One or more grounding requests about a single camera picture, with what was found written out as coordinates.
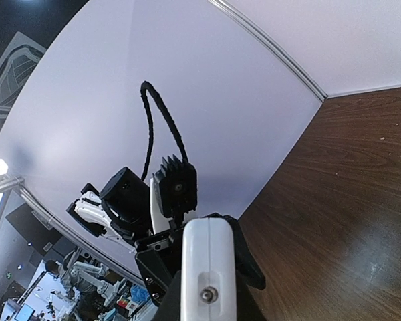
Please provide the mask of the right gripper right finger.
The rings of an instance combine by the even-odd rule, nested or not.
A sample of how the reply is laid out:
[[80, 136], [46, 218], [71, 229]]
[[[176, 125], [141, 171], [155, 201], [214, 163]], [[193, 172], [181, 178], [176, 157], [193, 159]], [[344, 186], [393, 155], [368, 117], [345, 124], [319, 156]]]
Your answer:
[[249, 290], [249, 287], [264, 290], [266, 288], [265, 275], [249, 250], [239, 222], [230, 215], [224, 215], [223, 219], [231, 226], [233, 232], [237, 287], [237, 320], [266, 320]]

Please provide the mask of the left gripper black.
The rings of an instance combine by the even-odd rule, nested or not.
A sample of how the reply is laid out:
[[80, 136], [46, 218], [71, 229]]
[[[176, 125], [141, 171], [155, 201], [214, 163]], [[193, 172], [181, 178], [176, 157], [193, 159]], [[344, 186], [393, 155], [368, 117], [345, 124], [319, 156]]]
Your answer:
[[182, 265], [183, 229], [169, 229], [135, 242], [135, 260], [155, 306], [159, 306]]

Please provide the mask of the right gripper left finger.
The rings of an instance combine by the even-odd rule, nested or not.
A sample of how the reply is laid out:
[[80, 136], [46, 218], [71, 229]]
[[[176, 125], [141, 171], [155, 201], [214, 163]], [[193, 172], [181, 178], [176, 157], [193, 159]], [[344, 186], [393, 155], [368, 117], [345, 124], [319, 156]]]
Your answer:
[[177, 271], [162, 303], [155, 313], [155, 321], [179, 321], [181, 305], [181, 271]]

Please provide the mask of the white remote control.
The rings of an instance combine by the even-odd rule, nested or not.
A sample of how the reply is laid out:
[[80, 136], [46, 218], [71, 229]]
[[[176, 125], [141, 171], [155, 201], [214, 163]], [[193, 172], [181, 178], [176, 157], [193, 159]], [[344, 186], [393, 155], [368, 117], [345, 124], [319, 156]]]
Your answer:
[[181, 320], [236, 320], [231, 226], [222, 218], [189, 221], [182, 241]]

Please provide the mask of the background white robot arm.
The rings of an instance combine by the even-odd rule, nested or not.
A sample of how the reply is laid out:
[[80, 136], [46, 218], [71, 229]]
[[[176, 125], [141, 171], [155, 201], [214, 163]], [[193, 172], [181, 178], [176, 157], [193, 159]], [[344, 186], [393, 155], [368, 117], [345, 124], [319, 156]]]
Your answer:
[[96, 293], [105, 299], [112, 299], [126, 287], [124, 278], [110, 283], [105, 278], [108, 269], [104, 265], [96, 267], [77, 261], [65, 267], [59, 263], [58, 271], [59, 280], [68, 296], [77, 290], [80, 295]]

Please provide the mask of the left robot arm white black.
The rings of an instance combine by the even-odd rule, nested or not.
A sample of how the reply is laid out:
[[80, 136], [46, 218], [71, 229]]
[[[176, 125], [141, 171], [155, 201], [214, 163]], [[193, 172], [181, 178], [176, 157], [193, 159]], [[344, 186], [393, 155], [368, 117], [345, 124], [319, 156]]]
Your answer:
[[181, 269], [183, 225], [162, 215], [154, 183], [129, 168], [98, 191], [86, 184], [67, 212], [91, 235], [121, 245], [134, 256], [153, 304], [159, 306]]

